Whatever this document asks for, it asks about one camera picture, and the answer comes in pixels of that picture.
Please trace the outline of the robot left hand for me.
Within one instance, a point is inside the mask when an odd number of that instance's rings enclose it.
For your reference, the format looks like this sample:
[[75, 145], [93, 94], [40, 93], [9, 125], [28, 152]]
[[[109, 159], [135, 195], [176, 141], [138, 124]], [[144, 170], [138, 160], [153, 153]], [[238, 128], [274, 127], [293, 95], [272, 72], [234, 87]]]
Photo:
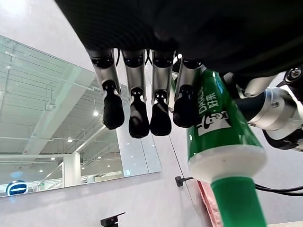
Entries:
[[131, 96], [129, 133], [166, 136], [196, 123], [194, 76], [202, 66], [222, 77], [247, 121], [260, 115], [273, 77], [303, 99], [303, 3], [300, 0], [59, 0], [104, 93], [103, 122], [125, 120], [114, 49]]

